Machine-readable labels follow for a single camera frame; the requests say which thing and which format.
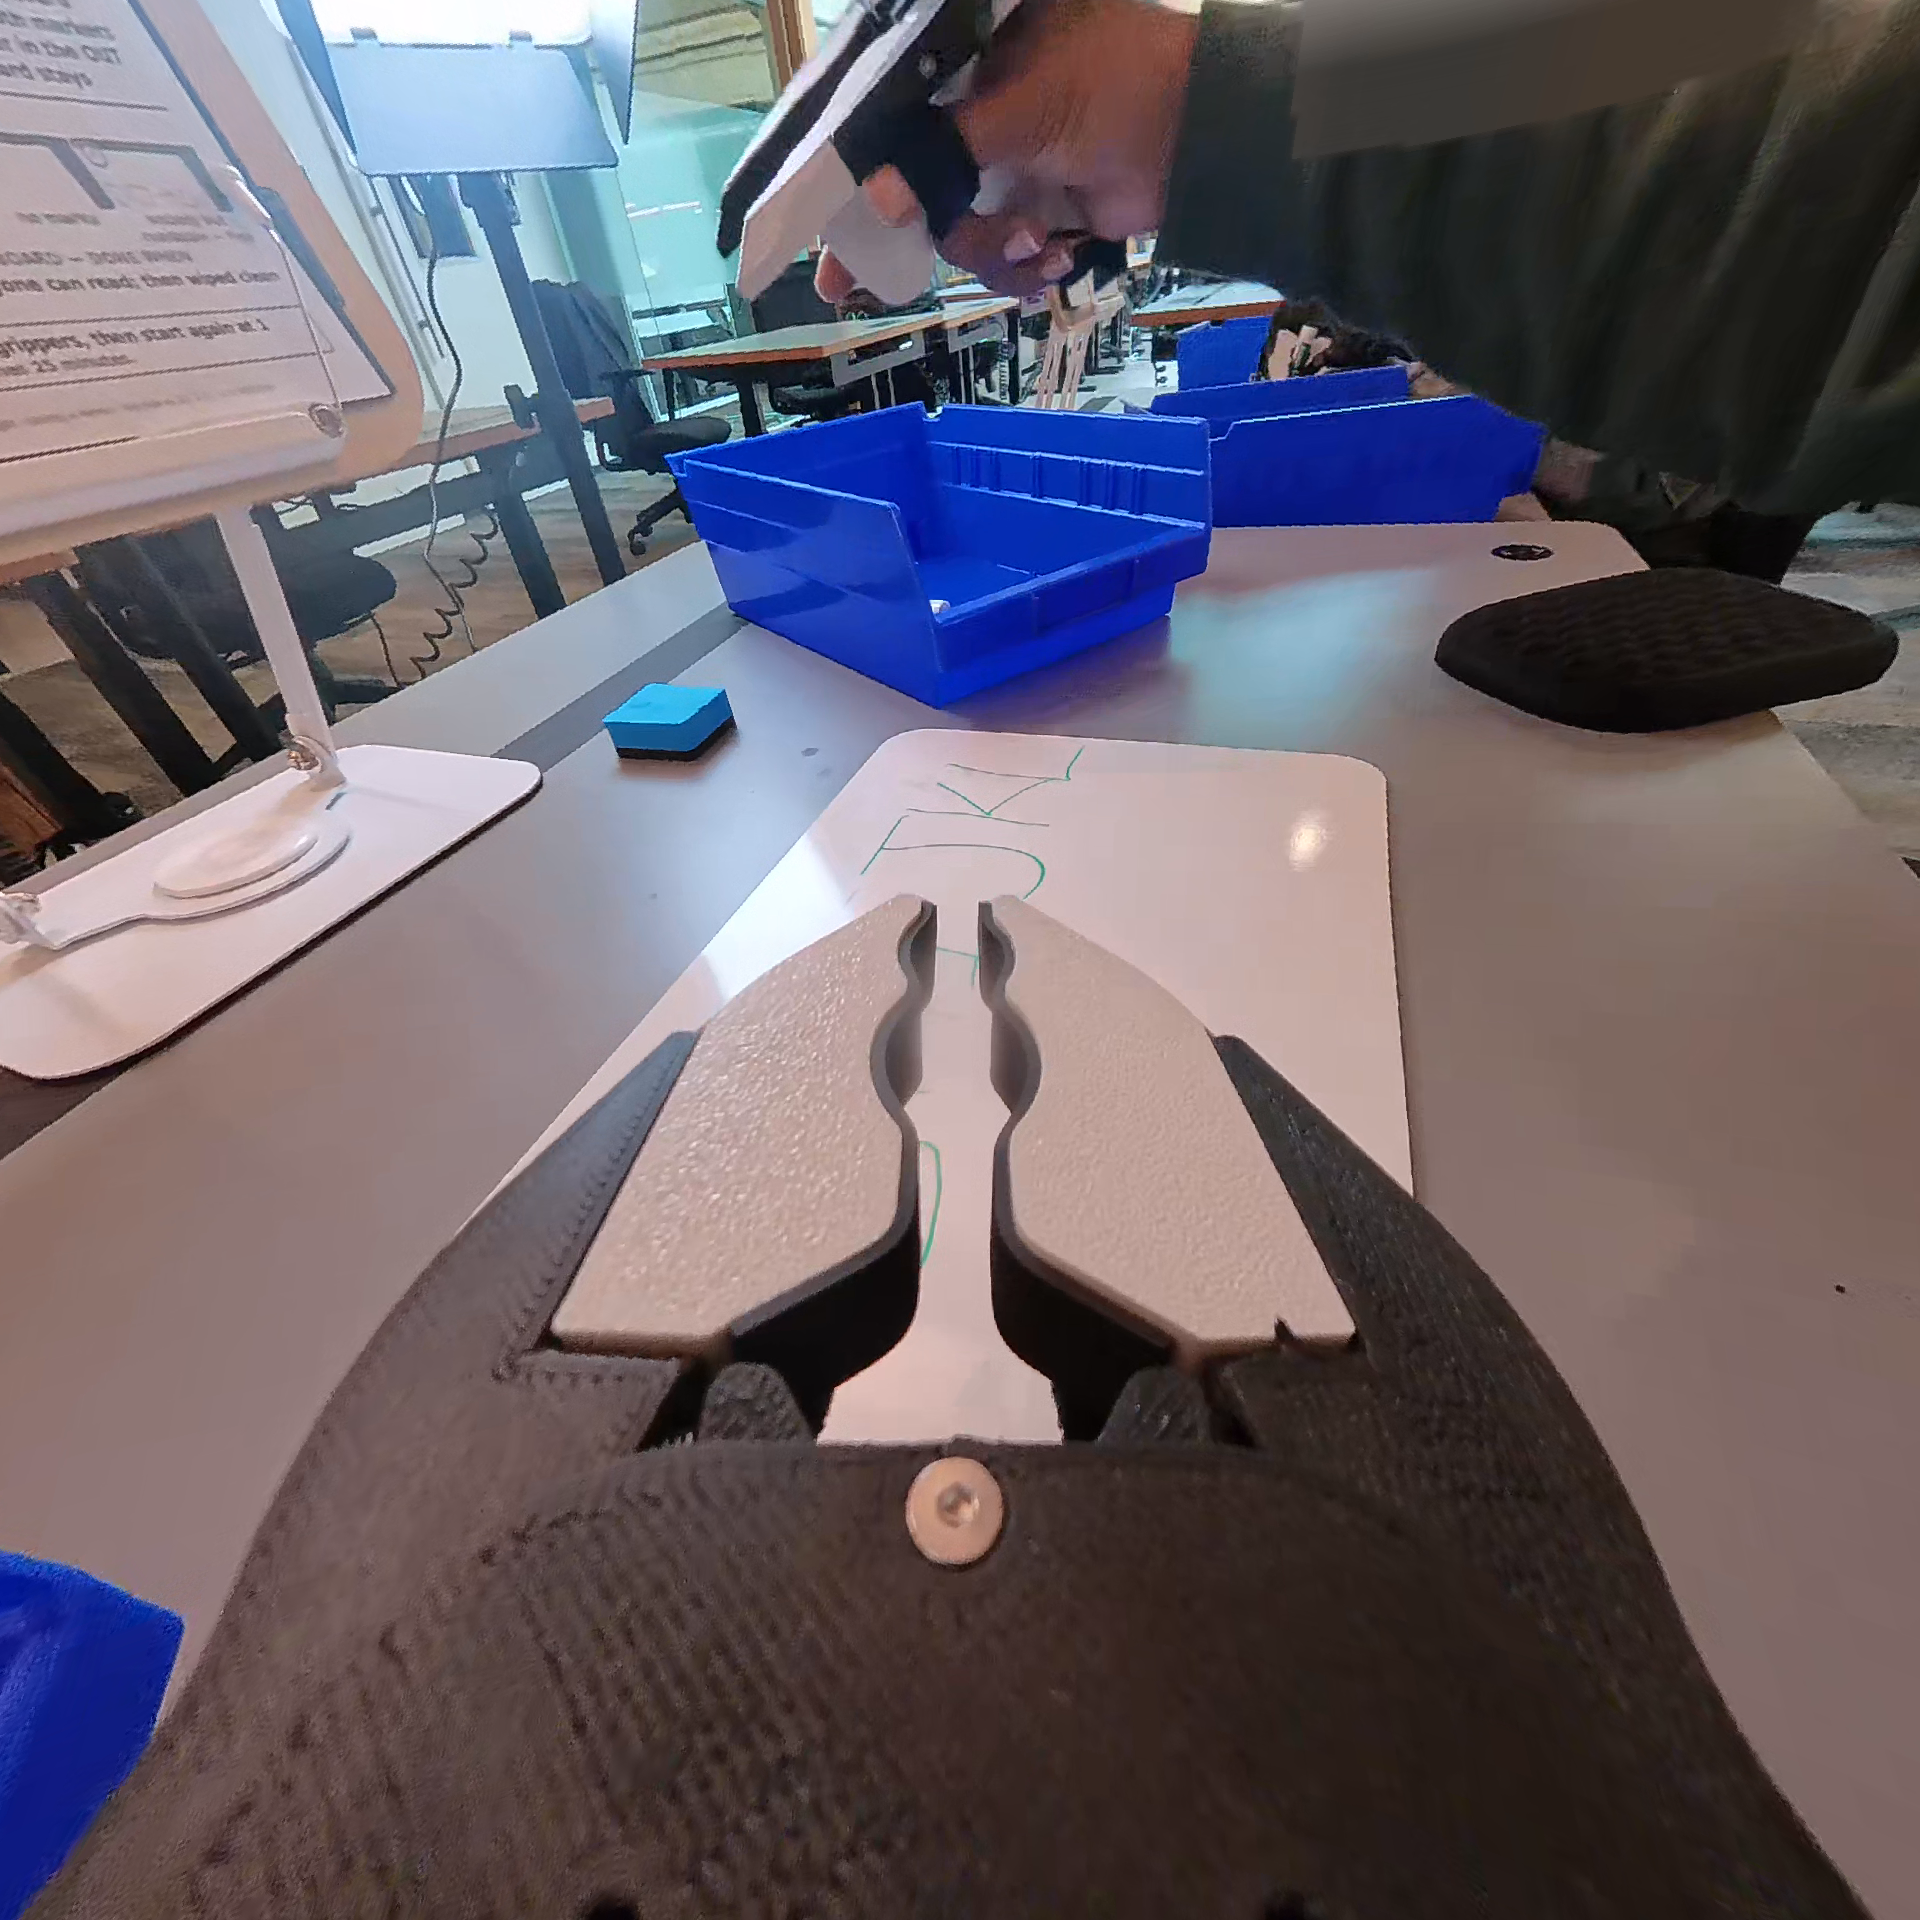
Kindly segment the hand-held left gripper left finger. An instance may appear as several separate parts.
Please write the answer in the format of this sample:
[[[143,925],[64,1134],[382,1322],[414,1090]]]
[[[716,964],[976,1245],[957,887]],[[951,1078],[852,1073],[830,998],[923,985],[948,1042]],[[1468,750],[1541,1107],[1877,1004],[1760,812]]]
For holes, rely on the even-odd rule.
[[[774,1371],[819,1431],[920,1298],[936,907],[892,895],[692,1039],[550,1319],[565,1354]]]

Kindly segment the person's right forearm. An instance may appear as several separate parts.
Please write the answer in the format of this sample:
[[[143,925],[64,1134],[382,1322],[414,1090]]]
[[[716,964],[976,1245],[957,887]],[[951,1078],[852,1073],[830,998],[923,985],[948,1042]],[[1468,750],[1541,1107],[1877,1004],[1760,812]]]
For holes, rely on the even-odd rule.
[[[1288,155],[1299,5],[1206,5],[1158,242],[1323,298],[1562,442],[1751,511],[1918,491],[1918,6],[1531,127]]]

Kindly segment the blue plastic bin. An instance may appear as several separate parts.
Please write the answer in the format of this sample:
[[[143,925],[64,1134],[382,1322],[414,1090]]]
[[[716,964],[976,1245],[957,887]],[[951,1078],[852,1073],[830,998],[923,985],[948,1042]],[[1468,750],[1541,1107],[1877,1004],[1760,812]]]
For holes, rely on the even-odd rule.
[[[670,463],[738,618],[936,709],[1135,634],[1210,564],[1184,417],[899,405]]]
[[[1531,491],[1544,429],[1402,365],[1163,394],[1206,426],[1215,527],[1492,522]]]
[[[2,1555],[2,1916],[64,1866],[152,1740],[184,1636],[168,1607]]]
[[[1270,315],[1251,315],[1187,326],[1174,343],[1179,394],[1261,380],[1270,325]]]

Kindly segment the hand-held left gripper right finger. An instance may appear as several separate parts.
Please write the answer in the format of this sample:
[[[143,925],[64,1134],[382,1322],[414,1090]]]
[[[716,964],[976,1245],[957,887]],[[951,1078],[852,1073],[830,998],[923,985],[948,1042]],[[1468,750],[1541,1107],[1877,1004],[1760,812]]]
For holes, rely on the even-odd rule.
[[[1354,1311],[1229,1059],[1178,995],[1015,895],[976,913],[1004,1124],[991,1311],[1094,1438],[1146,1371],[1344,1354]]]

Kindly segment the black mesh cushion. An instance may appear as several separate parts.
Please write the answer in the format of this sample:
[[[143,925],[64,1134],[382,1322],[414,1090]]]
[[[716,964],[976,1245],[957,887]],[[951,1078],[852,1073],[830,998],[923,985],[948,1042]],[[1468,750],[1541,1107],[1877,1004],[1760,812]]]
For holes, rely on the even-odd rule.
[[[1644,570],[1476,609],[1435,665],[1463,689],[1596,734],[1703,729],[1885,676],[1882,620],[1728,572]]]

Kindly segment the black office chair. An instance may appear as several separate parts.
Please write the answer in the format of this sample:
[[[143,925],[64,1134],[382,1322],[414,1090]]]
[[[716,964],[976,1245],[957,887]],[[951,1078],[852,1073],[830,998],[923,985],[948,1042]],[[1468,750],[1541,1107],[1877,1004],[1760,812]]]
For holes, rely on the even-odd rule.
[[[668,493],[639,511],[628,533],[628,549],[638,558],[660,518],[688,511],[670,458],[726,443],[728,421],[656,417],[642,391],[632,339],[592,287],[579,281],[538,278],[533,293],[566,395],[610,401],[612,412],[592,423],[600,466],[618,474],[662,475],[670,482]]]

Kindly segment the white whiteboard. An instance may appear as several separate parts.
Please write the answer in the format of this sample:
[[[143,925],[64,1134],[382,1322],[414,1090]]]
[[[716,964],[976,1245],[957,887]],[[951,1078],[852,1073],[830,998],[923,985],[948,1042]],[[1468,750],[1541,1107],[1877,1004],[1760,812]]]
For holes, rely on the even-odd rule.
[[[1410,1189],[1386,777],[1358,759],[1116,738],[894,737],[781,851],[531,1161],[668,1033],[892,895],[936,910],[923,1076],[923,1269],[911,1330],[840,1386],[823,1435],[919,1445],[1061,1435],[1050,1386],[991,1311],[991,1025],[976,913],[1028,900],[1173,990]]]

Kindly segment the white document stand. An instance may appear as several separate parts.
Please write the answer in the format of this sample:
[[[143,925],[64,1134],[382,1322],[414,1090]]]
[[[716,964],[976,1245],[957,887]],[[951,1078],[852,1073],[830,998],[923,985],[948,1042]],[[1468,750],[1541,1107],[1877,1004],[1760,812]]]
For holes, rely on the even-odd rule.
[[[527,803],[526,759],[338,748],[267,540],[218,511],[291,719],[288,767],[2,900],[2,1068],[36,1083],[179,1038]]]

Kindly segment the long wooden desk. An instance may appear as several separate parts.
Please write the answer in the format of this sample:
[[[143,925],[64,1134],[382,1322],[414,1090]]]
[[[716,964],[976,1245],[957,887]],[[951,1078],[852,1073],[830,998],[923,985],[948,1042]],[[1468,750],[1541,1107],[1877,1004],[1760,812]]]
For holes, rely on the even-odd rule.
[[[942,310],[894,314],[866,321],[774,326],[742,339],[652,353],[639,370],[660,378],[699,378],[731,388],[747,438],[766,431],[774,391],[824,385],[832,395],[866,395],[878,407],[899,402],[899,375],[931,378],[940,359],[957,365],[963,401],[973,391],[973,355],[982,345],[1016,343],[1019,301],[978,294]]]

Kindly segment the grey tilted panel stand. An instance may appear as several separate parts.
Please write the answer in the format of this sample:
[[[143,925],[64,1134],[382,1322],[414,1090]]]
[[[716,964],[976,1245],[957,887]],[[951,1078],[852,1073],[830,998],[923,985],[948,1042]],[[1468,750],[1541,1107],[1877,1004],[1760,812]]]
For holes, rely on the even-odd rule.
[[[603,586],[627,575],[584,429],[547,333],[520,255],[508,181],[615,166],[589,89],[558,45],[510,39],[488,45],[386,43],[327,47],[355,161],[367,175],[451,175],[477,222],[519,343],[533,370],[534,419],[559,466]]]

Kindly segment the blue whiteboard eraser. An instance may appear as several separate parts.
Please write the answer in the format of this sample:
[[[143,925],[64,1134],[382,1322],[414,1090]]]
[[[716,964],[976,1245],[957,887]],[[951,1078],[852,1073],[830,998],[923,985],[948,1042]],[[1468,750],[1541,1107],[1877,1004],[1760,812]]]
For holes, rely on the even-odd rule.
[[[644,683],[603,717],[603,734],[627,762],[698,762],[736,732],[720,685]]]

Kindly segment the wooden frame stand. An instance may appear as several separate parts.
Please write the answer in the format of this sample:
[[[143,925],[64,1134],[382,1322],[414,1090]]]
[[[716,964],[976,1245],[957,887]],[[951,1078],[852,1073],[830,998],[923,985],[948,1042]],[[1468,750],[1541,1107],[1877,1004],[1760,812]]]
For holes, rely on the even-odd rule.
[[[1045,412],[1070,412],[1098,333],[1125,314],[1125,293],[1118,278],[1086,274],[1066,286],[1050,286],[1045,308],[1046,339],[1031,401]]]

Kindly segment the person's right hand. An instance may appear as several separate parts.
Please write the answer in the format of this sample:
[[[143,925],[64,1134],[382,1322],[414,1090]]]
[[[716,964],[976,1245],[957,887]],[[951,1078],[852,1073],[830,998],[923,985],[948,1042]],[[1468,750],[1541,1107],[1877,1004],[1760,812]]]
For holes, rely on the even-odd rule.
[[[935,253],[1004,298],[1061,284],[1074,246],[1162,225],[1198,13],[1146,2],[1019,5],[947,119],[987,199],[936,233],[911,183],[880,166],[880,225],[923,227]]]

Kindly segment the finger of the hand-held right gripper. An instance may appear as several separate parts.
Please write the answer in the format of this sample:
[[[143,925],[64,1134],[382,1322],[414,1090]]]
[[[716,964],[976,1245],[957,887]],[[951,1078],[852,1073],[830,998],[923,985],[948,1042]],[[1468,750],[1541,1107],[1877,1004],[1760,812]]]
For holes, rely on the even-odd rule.
[[[931,293],[936,249],[920,210],[888,225],[864,185],[852,188],[823,229],[823,252],[839,261],[852,286],[883,305],[911,305]]]
[[[723,191],[716,246],[733,259],[747,301],[764,298],[806,244],[823,242],[852,194],[832,149],[832,95],[854,60],[843,13],[762,119]]]

